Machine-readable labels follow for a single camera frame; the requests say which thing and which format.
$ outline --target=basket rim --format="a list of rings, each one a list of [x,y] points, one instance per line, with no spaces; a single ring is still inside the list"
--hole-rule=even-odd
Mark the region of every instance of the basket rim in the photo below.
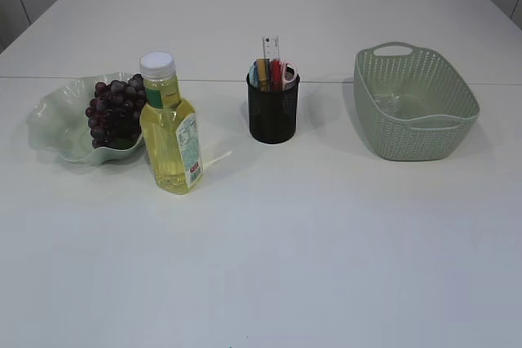
[[[389,42],[387,44],[401,44],[402,42]],[[469,85],[467,84],[467,82],[464,80],[464,78],[461,76],[461,74],[457,71],[457,69],[455,69],[455,67],[443,56],[441,55],[439,52],[437,51],[434,51],[430,48],[425,48],[425,47],[420,47],[420,46],[413,46],[411,44],[407,44],[407,43],[404,43],[405,45],[407,46],[411,46],[414,50],[425,50],[425,51],[429,51],[435,55],[438,55],[442,60],[444,60],[451,68],[452,70],[457,74],[458,78],[460,78],[460,80],[462,81],[463,85],[465,86],[465,88],[467,89],[467,91],[470,93],[471,95],[471,98],[473,99],[474,101],[474,104],[476,106],[476,114],[473,115],[473,116],[470,116],[470,117],[463,117],[463,116],[454,116],[452,114],[429,114],[427,116],[421,116],[421,117],[415,117],[415,118],[409,118],[409,119],[404,119],[404,118],[399,118],[399,117],[394,117],[390,114],[387,114],[386,112],[384,112],[378,105],[377,103],[375,102],[375,99],[373,97],[373,95],[370,93],[369,89],[368,89],[368,86],[366,85],[366,82],[365,82],[365,79],[362,77],[362,72],[361,72],[361,65],[360,65],[360,61],[359,61],[359,58],[361,57],[361,55],[365,52],[368,52],[368,51],[375,51],[375,49],[377,49],[378,47],[380,46],[385,46],[386,44],[381,44],[379,46],[374,46],[374,47],[371,47],[371,48],[367,48],[367,49],[363,49],[362,51],[359,51],[359,53],[357,53],[356,55],[356,72],[359,76],[359,79],[361,81],[361,84],[362,86],[365,88],[365,92],[366,94],[369,96],[369,98],[371,99],[372,101],[372,104],[374,107],[376,107],[376,109],[385,117],[387,117],[388,119],[394,121],[394,122],[399,122],[401,124],[404,124],[404,125],[412,125],[414,123],[417,123],[417,122],[420,122],[420,121],[425,121],[425,120],[431,120],[433,118],[444,118],[444,119],[448,119],[448,120],[454,120],[454,121],[459,121],[461,123],[468,123],[468,122],[473,122],[475,121],[479,114],[480,114],[480,105],[479,105],[479,102],[476,100],[476,97],[475,97],[475,94],[473,94],[473,90],[471,90],[471,88],[469,87]],[[401,57],[406,57],[406,56],[411,56],[413,55],[413,53],[409,54],[409,55],[401,55]],[[429,128],[427,130],[447,130],[448,128]]]

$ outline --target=ruler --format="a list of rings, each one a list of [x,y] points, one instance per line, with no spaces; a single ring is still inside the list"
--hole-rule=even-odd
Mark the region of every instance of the ruler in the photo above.
[[[263,37],[263,56],[265,59],[274,60],[279,57],[279,37]]]

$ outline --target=bottle label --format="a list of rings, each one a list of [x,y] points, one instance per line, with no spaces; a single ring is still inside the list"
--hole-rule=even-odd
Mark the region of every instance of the bottle label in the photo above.
[[[159,90],[145,89],[147,94],[147,102],[150,106],[156,109],[163,109],[163,101],[161,100],[161,93]]]
[[[187,186],[191,187],[203,174],[199,137],[197,136],[196,115],[190,114],[179,124],[176,130],[179,151],[185,168]]]

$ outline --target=black mesh pen holder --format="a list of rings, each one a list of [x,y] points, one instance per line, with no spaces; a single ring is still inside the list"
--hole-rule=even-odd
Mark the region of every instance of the black mesh pen holder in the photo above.
[[[291,139],[295,134],[299,76],[295,86],[285,91],[261,91],[250,84],[248,76],[246,84],[252,137],[267,144],[283,143]]]

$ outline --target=green bowl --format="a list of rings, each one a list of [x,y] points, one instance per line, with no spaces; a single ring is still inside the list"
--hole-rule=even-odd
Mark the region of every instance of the green bowl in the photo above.
[[[140,135],[136,143],[125,150],[92,147],[85,109],[94,98],[98,81],[110,83],[126,81],[130,73],[110,73],[96,77],[83,77],[42,98],[27,117],[29,146],[33,150],[51,150],[68,162],[100,165],[106,161],[125,159],[144,143]]]

